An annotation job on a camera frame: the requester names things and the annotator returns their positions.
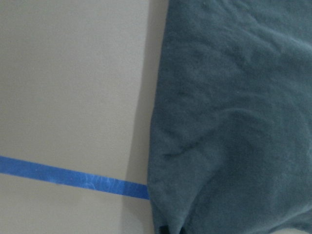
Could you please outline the black t-shirt with logo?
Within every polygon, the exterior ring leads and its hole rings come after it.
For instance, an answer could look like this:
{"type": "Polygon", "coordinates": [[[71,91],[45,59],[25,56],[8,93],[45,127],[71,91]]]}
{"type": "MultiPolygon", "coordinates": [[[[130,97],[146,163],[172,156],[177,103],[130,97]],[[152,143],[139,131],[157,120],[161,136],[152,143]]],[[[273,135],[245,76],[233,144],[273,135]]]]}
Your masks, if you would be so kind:
{"type": "Polygon", "coordinates": [[[169,1],[148,192],[157,234],[311,233],[311,1],[169,1]]]}

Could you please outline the brown paper table mat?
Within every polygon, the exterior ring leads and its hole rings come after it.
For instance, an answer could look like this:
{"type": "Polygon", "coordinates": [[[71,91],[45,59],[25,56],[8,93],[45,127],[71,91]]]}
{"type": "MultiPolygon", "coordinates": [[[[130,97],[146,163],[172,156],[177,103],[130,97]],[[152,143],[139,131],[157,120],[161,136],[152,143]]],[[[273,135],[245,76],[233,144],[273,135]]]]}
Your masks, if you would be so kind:
{"type": "Polygon", "coordinates": [[[1,233],[156,234],[148,162],[169,1],[1,1],[1,233]]]}

